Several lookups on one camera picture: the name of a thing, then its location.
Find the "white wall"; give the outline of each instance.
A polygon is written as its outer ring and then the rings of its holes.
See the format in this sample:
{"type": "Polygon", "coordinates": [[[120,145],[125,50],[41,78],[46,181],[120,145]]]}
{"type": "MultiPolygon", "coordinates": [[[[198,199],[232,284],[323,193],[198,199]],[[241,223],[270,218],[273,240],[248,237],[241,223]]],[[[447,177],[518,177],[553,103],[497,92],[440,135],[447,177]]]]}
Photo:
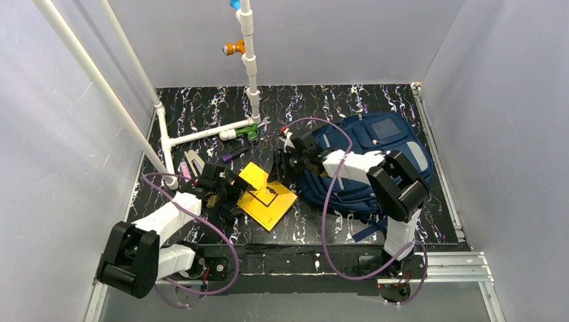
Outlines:
{"type": "Polygon", "coordinates": [[[467,0],[423,84],[508,321],[567,321],[569,2],[467,0]]]}
{"type": "Polygon", "coordinates": [[[0,320],[81,321],[141,152],[31,1],[2,2],[0,43],[0,320]]]}
{"type": "MultiPolygon", "coordinates": [[[[246,85],[229,0],[112,0],[157,87],[246,85]]],[[[252,0],[259,85],[411,83],[464,0],[252,0]]]]}

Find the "yellow book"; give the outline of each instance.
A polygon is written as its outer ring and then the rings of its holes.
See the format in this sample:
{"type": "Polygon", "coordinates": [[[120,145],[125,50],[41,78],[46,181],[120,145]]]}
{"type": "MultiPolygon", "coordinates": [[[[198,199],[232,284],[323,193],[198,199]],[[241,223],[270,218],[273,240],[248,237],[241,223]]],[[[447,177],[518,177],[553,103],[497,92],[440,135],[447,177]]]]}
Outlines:
{"type": "Polygon", "coordinates": [[[247,164],[239,176],[257,191],[245,192],[237,202],[237,206],[264,229],[272,231],[293,206],[297,196],[279,182],[267,183],[268,173],[253,162],[247,164]]]}

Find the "blue pipe fitting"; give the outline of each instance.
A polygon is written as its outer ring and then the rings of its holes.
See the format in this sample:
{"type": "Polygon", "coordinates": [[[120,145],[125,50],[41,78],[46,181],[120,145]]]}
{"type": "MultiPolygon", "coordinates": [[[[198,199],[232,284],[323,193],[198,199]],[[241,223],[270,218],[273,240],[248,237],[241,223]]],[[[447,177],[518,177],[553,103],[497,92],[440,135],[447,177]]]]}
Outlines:
{"type": "Polygon", "coordinates": [[[229,5],[231,5],[231,7],[236,11],[241,9],[241,3],[239,3],[239,0],[229,0],[229,5]]]}

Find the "black marble surface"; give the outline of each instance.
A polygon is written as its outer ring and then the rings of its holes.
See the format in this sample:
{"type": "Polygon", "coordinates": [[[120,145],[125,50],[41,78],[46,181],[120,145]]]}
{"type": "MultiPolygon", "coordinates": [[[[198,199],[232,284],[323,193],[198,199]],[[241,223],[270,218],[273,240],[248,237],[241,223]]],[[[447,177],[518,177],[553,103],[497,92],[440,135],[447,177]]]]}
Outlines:
{"type": "MultiPolygon", "coordinates": [[[[413,126],[427,150],[427,138],[409,85],[315,85],[260,87],[261,116],[269,116],[272,123],[259,130],[259,144],[234,160],[229,166],[239,172],[249,162],[255,162],[269,172],[272,151],[282,142],[277,139],[281,127],[300,117],[314,116],[332,121],[357,112],[396,111],[413,126]]],[[[187,135],[202,129],[241,121],[248,117],[248,99],[243,87],[172,88],[160,90],[166,107],[166,122],[171,138],[187,135]]],[[[302,126],[314,129],[321,125],[306,123],[302,126]]],[[[158,120],[154,120],[150,143],[162,157],[158,120]]],[[[174,151],[174,166],[183,159],[183,152],[196,150],[204,160],[223,164],[221,156],[236,149],[243,140],[224,142],[217,136],[177,146],[174,151]]],[[[153,191],[142,180],[142,174],[155,169],[144,158],[142,171],[136,185],[130,208],[129,220],[135,221],[151,214],[162,206],[166,199],[153,191]]],[[[160,177],[154,182],[165,188],[160,177]]],[[[417,237],[429,244],[454,244],[458,242],[449,215],[439,177],[434,176],[431,198],[421,214],[417,237]]],[[[216,213],[202,213],[214,225],[222,229],[234,244],[320,244],[321,209],[315,209],[302,198],[293,206],[273,231],[268,233],[248,216],[226,222],[216,213]]],[[[353,215],[327,216],[327,241],[331,244],[352,244],[352,235],[365,228],[353,215]]],[[[185,239],[200,244],[218,244],[221,238],[204,225],[190,223],[174,234],[169,242],[185,239]]],[[[377,233],[360,243],[382,244],[377,233]]]]}

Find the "navy blue bag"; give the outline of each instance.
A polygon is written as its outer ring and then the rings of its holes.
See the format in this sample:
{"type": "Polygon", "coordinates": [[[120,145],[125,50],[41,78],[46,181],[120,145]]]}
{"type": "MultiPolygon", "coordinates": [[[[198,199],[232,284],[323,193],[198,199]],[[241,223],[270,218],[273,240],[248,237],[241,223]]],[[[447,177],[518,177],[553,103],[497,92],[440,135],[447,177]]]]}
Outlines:
{"type": "MultiPolygon", "coordinates": [[[[425,180],[430,184],[433,179],[433,160],[407,121],[397,113],[368,113],[347,117],[336,123],[352,139],[352,151],[365,154],[369,151],[402,151],[425,180]]],[[[348,141],[332,125],[316,129],[314,138],[323,149],[336,148],[346,150],[348,141]]],[[[314,205],[323,206],[331,178],[317,176],[304,171],[298,180],[301,195],[314,205]]],[[[334,184],[328,205],[329,211],[369,215],[382,213],[371,186],[362,182],[338,179],[334,184]]]]}

